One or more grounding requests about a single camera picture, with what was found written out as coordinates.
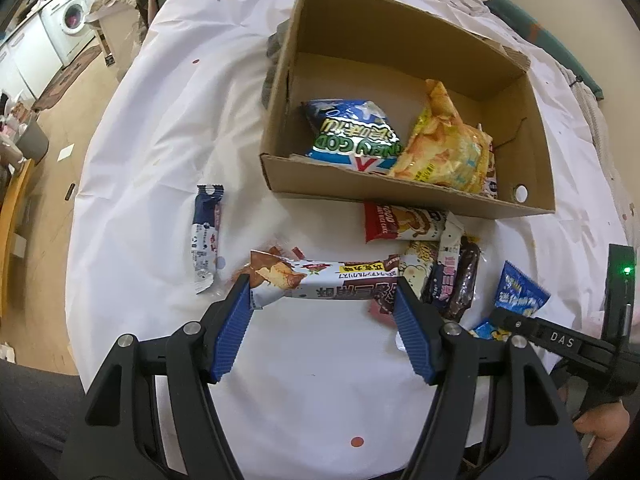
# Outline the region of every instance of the white tablecloth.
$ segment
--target white tablecloth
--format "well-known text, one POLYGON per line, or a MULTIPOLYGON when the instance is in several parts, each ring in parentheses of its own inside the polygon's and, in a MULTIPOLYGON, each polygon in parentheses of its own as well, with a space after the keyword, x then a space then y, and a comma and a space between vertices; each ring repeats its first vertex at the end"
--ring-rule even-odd
MULTIPOLYGON (((393 241, 364 244, 360 204, 277 197, 264 183, 258 146, 266 41, 293 1, 167 0, 152 23, 95 133, 76 197, 66 317, 85 387, 120 334, 168 335, 215 299, 193 293, 196 184, 225 186, 222 280, 251 248, 277 236, 309 259, 370 260, 399 250, 393 241)), ((492 16, 474 18, 437 0, 400 1, 523 48, 492 16)), ((525 52, 557 212, 463 219, 481 237, 485 258, 463 324, 488 313, 508 259, 552 293, 541 316, 580 328, 602 304, 607 246, 625 237, 572 92, 544 51, 525 52)), ((433 389, 396 349, 395 333, 365 310, 364 302, 285 298, 254 315, 233 371, 212 389, 247 479, 368 478, 406 464, 433 389), (356 436, 363 446, 351 446, 356 436)), ((179 468, 163 388, 159 400, 165 447, 179 468)), ((481 412, 470 442, 481 436, 481 412)))

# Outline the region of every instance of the cardboard box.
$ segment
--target cardboard box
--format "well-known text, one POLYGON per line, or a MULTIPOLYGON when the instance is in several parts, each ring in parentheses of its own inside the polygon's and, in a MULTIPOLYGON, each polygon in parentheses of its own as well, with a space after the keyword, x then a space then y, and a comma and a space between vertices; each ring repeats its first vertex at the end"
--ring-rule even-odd
POLYGON ((555 211, 545 131, 529 59, 394 0, 296 0, 271 93, 260 161, 274 192, 510 218, 555 211), (314 142, 300 103, 368 99, 403 145, 424 108, 424 80, 441 80, 463 121, 493 137, 498 198, 359 173, 306 160, 314 142), (524 186, 527 199, 516 200, 524 186))

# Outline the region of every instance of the beige wall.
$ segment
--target beige wall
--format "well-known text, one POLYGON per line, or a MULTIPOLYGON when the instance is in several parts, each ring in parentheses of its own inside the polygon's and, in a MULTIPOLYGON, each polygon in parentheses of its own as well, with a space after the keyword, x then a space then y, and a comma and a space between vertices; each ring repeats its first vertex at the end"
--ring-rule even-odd
POLYGON ((614 161, 640 203, 640 30, 620 0, 512 0, 577 57, 602 87, 614 161))

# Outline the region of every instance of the washing machine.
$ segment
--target washing machine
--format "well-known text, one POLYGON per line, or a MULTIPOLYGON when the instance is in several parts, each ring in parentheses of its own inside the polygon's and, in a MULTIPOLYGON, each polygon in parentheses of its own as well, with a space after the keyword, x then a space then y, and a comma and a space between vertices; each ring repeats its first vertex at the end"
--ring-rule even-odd
POLYGON ((94 38, 93 30, 84 22, 87 14, 84 0, 51 0, 40 10, 42 23, 63 66, 70 65, 94 38))

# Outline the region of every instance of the rug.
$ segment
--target rug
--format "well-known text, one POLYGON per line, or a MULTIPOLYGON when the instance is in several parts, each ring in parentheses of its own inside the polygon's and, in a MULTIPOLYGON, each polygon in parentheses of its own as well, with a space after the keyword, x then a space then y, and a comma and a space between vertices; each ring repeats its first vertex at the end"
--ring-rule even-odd
POLYGON ((98 54, 101 53, 99 46, 92 46, 81 52, 73 62, 58 72, 44 89, 40 98, 34 103, 33 109, 36 111, 48 110, 53 107, 65 94, 67 89, 78 78, 82 71, 89 66, 98 54))

